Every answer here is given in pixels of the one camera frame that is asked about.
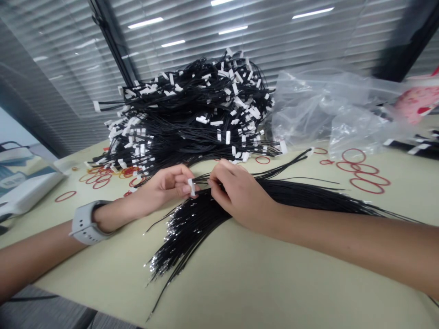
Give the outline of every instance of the hand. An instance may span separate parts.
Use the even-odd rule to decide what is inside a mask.
[[[212,197],[241,225],[262,234],[273,229],[271,218],[280,205],[244,167],[221,159],[210,173],[208,183]]]
[[[189,178],[195,176],[182,164],[161,169],[136,192],[98,208],[93,219],[104,232],[115,231],[135,219],[148,216],[169,201],[188,199],[191,193],[187,184]]]

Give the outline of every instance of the left hand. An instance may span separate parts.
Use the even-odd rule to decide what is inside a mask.
[[[115,231],[135,219],[148,216],[169,201],[188,199],[191,193],[187,184],[189,178],[195,176],[182,164],[161,169],[136,192],[98,208],[93,219],[102,231]]]

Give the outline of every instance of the forearm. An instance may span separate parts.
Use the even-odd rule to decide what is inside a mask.
[[[388,218],[281,205],[276,239],[379,273],[439,298],[439,228]]]
[[[71,229],[68,221],[0,250],[0,304],[86,247]]]

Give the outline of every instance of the beige table surface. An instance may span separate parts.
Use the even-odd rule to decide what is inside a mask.
[[[439,116],[428,122],[438,123]],[[71,219],[75,208],[83,204],[122,197],[132,179],[114,176],[99,190],[78,181],[86,174],[83,161],[100,154],[106,146],[108,141],[59,160],[58,167],[76,165],[80,170],[68,169],[68,177],[32,211],[6,223],[12,228],[0,237],[0,248]],[[244,166],[250,172],[261,172],[296,155],[288,153],[268,165],[258,164],[253,156]],[[324,155],[315,154],[290,167],[280,178],[306,176],[337,181],[355,198],[439,225],[438,161],[397,150],[369,156],[365,163],[377,167],[380,175],[391,181],[384,194],[376,195],[352,187],[352,173],[319,164],[323,159]],[[209,172],[215,164],[203,162],[192,170],[197,176]],[[54,202],[68,191],[77,193],[64,202]],[[206,239],[145,323],[166,279],[145,288],[150,273],[143,264],[162,245],[166,225],[161,223],[142,234],[169,210],[124,227],[111,239],[71,257],[35,285],[145,328],[439,327],[439,310],[425,295],[330,256],[252,233],[234,220]]]

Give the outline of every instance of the window blind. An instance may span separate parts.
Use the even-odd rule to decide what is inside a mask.
[[[142,79],[176,69],[201,55],[218,57],[230,47],[243,50],[273,86],[282,69],[335,58],[371,74],[381,64],[383,52],[400,41],[395,31],[414,1],[234,0],[216,6],[208,0],[110,3]],[[325,13],[292,19],[332,7]],[[158,17],[163,21],[128,28]],[[185,43],[161,46],[179,40]]]
[[[62,155],[105,139],[114,114],[92,101],[120,99],[123,79],[87,1],[11,0],[0,18],[3,83],[27,104],[13,111]]]
[[[439,65],[439,31],[430,39],[407,76],[432,74]]]

